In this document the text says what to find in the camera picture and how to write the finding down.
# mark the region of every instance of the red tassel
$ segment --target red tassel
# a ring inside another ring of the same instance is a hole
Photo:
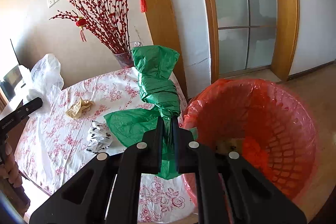
[[[84,35],[84,30],[83,30],[83,28],[82,28],[82,30],[81,30],[81,38],[82,38],[82,41],[83,41],[83,42],[86,42],[86,38],[85,38],[85,35]]]
[[[146,0],[140,0],[140,10],[141,10],[142,13],[147,12]]]

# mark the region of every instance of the trash bag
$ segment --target trash bag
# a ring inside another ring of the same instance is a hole
[[[38,61],[31,72],[25,66],[19,66],[26,86],[23,88],[23,103],[40,97],[43,105],[30,114],[30,117],[42,117],[51,111],[51,104],[61,92],[64,81],[60,75],[61,64],[53,54],[46,54]]]
[[[269,154],[273,184],[289,199],[316,170],[317,132],[305,107],[282,86],[265,80],[219,79],[184,112],[183,128],[196,127],[197,141],[216,149],[217,140],[251,137]],[[184,175],[195,200],[193,175]]]
[[[151,110],[120,110],[104,116],[107,125],[126,147],[142,140],[144,132],[155,129],[158,116],[163,118],[165,133],[162,145],[162,165],[159,177],[172,179],[179,174],[175,170],[171,118],[181,113],[176,87],[169,79],[179,58],[179,53],[163,46],[144,46],[133,49],[137,68],[140,97],[154,104]]]

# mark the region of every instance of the tile floor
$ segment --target tile floor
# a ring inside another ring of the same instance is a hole
[[[258,71],[232,79],[261,78],[278,82],[279,79],[269,72]],[[295,200],[310,221],[321,209],[336,184],[336,64],[290,80],[283,85],[305,102],[319,132],[320,156],[317,172],[304,198],[301,201]],[[197,215],[191,215],[174,224],[193,224],[197,221]]]

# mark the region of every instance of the person's hand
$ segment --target person's hand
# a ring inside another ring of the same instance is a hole
[[[22,178],[19,174],[19,168],[15,162],[14,154],[12,153],[11,146],[6,143],[6,159],[5,164],[0,165],[0,177],[7,179],[9,183],[13,184],[13,187],[19,187],[22,184]]]

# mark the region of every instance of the floral tablecloth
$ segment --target floral tablecloth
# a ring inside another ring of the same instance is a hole
[[[103,116],[113,111],[152,108],[141,101],[135,68],[122,69],[84,80],[63,90],[53,103],[48,117],[30,118],[17,145],[15,158],[20,171],[49,195],[58,190],[94,155],[86,152],[87,131],[91,120],[105,123]],[[179,83],[172,74],[181,110],[186,106]],[[82,97],[95,105],[77,120],[65,111]],[[114,137],[106,151],[121,153],[125,147]],[[181,177],[164,180],[142,174],[139,197],[139,222],[169,223],[182,219],[194,210]]]

